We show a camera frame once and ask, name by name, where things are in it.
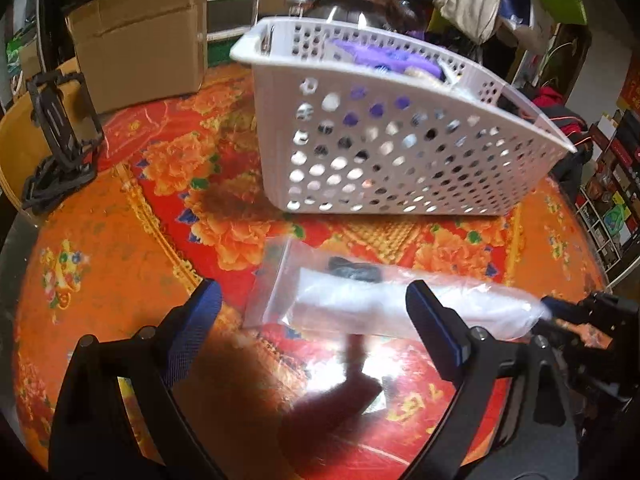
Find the orange flower pattern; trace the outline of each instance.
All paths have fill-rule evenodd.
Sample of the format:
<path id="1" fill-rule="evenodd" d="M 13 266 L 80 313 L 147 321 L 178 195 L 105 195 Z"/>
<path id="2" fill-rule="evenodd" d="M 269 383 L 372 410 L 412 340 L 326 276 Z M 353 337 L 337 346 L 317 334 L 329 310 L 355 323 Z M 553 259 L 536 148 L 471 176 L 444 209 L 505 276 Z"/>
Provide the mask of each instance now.
<path id="1" fill-rule="evenodd" d="M 52 321 L 57 323 L 57 310 L 66 310 L 71 296 L 80 290 L 82 275 L 88 270 L 89 257 L 71 247 L 69 240 L 62 240 L 57 254 L 50 248 L 40 252 L 42 264 L 42 286 L 49 308 L 53 310 Z"/>
<path id="2" fill-rule="evenodd" d="M 155 142 L 144 152 L 143 175 L 156 184 L 154 193 L 167 196 L 184 190 L 194 178 L 205 178 L 211 161 L 207 144 L 198 132 L 185 134 L 171 142 Z"/>
<path id="3" fill-rule="evenodd" d="M 41 446 L 49 447 L 53 405 L 45 390 L 44 381 L 35 364 L 22 357 L 20 350 L 14 354 L 17 378 L 14 381 L 16 410 L 23 427 L 33 430 Z"/>
<path id="4" fill-rule="evenodd" d="M 477 280 L 492 278 L 491 251 L 484 244 L 472 244 L 439 225 L 433 227 L 433 243 L 424 243 L 415 253 L 414 268 L 469 276 Z"/>
<path id="5" fill-rule="evenodd" d="M 207 189 L 190 189 L 184 206 L 196 218 L 193 241 L 216 248 L 222 270 L 243 270 L 260 264 L 268 235 L 287 231 L 279 213 L 260 193 L 255 174 L 244 173 Z"/>
<path id="6" fill-rule="evenodd" d="M 468 234 L 466 238 L 472 243 L 485 243 L 493 247 L 503 247 L 506 243 L 505 232 L 507 220 L 504 216 L 492 220 L 460 222 L 460 227 Z"/>

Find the round table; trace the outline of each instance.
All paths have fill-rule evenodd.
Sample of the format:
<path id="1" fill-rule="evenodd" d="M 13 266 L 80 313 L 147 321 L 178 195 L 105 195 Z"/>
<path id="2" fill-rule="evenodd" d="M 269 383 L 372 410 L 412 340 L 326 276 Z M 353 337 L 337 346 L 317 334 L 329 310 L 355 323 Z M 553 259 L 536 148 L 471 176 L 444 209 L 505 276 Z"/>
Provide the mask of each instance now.
<path id="1" fill-rule="evenodd" d="M 102 173 L 41 228 L 15 320 L 18 419 L 43 465 L 78 338 L 122 339 L 157 324 L 206 276 L 222 286 L 223 309 L 174 396 L 229 478 L 400 476 L 453 394 L 414 341 L 372 346 L 369 368 L 385 391 L 366 413 L 305 460 L 282 449 L 282 415 L 305 394 L 340 382 L 342 348 L 282 327 L 241 330 L 269 237 L 292 235 L 335 253 L 517 286 L 537 297 L 578 301 L 605 283 L 549 179 L 500 218 L 277 210 L 261 188 L 250 71 L 235 64 L 209 70 L 197 94 L 119 111 L 105 133 Z M 127 380 L 121 390 L 143 452 L 155 457 Z M 484 453 L 505 394 L 498 382 L 468 460 Z"/>

